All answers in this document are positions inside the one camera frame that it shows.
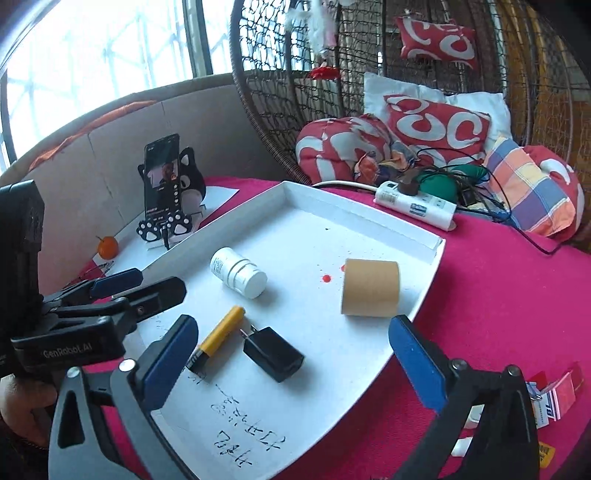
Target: cat-shaped phone stand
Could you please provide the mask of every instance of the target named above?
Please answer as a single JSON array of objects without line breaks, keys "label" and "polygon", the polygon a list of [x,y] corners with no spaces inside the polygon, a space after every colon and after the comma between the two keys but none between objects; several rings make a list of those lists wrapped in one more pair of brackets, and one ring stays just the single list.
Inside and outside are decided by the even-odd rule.
[{"label": "cat-shaped phone stand", "polygon": [[[146,181],[144,165],[138,165],[139,176]],[[185,235],[193,229],[193,216],[197,225],[204,215],[203,199],[205,198],[205,180],[195,163],[195,152],[191,147],[185,148],[179,155],[178,174],[180,176],[181,209],[171,212],[163,222],[156,224],[153,220],[142,220],[136,233],[145,242],[163,241],[170,249],[170,240],[175,236]]]}]

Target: cardboard tube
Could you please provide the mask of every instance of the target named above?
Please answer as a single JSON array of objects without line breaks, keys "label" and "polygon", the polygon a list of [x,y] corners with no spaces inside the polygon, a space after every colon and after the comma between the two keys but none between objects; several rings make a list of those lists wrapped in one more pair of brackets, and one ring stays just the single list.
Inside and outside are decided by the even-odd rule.
[{"label": "cardboard tube", "polygon": [[396,262],[347,259],[340,305],[342,314],[394,317],[399,297],[400,272]]}]

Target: pink fabric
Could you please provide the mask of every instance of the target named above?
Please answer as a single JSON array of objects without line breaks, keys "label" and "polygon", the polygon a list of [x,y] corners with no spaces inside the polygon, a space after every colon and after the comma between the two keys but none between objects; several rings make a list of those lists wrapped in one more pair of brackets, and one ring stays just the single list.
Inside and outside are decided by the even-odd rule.
[{"label": "pink fabric", "polygon": [[[104,362],[102,364],[88,365],[84,370],[88,373],[111,372],[118,367],[120,362],[121,359]],[[124,465],[138,475],[138,477],[144,480],[150,480],[150,475],[131,446],[131,442],[123,428],[117,409],[115,407],[102,407],[102,410],[106,424],[111,430],[113,442],[121,454],[121,459],[123,460]]]},{"label": "pink fabric", "polygon": [[[207,185],[240,189],[207,219],[209,223],[275,183],[215,177]],[[332,191],[372,205],[370,194]],[[549,258],[508,227],[469,216],[456,215],[457,228],[452,232],[403,218],[447,239],[441,266],[415,320],[421,333],[447,356],[462,357],[482,369],[517,364],[526,377],[545,370],[551,380],[578,360],[583,375],[591,375],[586,314],[590,256],[563,247]],[[539,236],[535,240],[547,249],[554,244]],[[542,442],[556,448],[550,467],[541,471],[541,480],[549,479],[572,450],[590,412],[591,393],[583,387],[562,420],[538,431]],[[389,477],[408,458],[432,418],[394,358],[337,426],[277,479]],[[113,433],[125,438],[120,426]],[[129,446],[122,453],[133,461]],[[458,464],[458,459],[452,459],[447,473]]]}]

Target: wicker chair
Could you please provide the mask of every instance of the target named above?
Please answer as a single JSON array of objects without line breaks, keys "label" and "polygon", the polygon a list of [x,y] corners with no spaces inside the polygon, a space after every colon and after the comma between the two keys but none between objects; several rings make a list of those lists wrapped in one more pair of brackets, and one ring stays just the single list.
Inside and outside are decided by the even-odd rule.
[{"label": "wicker chair", "polygon": [[[522,0],[330,0],[337,22],[335,82],[311,80],[315,65],[304,27],[285,34],[285,0],[236,0],[230,22],[234,81],[257,133],[295,181],[309,184],[294,147],[315,119],[363,113],[363,74],[438,88],[445,93],[502,92],[511,110],[514,139],[542,144],[577,171],[586,195],[583,228],[591,233],[591,89],[548,19]],[[291,0],[307,9],[307,1]],[[400,57],[394,17],[405,11],[427,21],[450,18],[476,31],[480,69]],[[579,235],[588,249],[588,235]]]}]

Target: orange cloth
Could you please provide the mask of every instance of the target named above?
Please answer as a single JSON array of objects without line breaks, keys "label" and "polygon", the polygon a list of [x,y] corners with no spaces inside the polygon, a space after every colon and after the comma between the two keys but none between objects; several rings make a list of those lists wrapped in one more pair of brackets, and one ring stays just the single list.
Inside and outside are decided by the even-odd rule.
[{"label": "orange cloth", "polygon": [[82,135],[86,135],[86,134],[92,132],[95,128],[99,128],[104,124],[108,124],[109,122],[112,122],[113,120],[121,118],[122,116],[125,116],[128,113],[135,112],[141,108],[144,108],[145,106],[150,106],[155,103],[157,103],[156,100],[147,100],[145,102],[133,102],[133,103],[129,103],[127,105],[124,105],[122,107],[116,108],[115,110],[111,110],[110,112],[107,112],[104,115],[101,115],[100,117],[93,120],[89,124],[86,124],[81,130],[76,132],[71,137],[66,138],[57,147],[52,148],[51,150],[43,152],[41,155],[39,155],[35,160],[33,160],[33,163],[31,163],[31,166],[29,167],[29,171],[32,171],[33,169],[37,168],[43,162],[45,162],[47,160],[51,160],[55,156],[56,153],[63,150],[64,148],[66,148],[76,138],[79,138]]}]

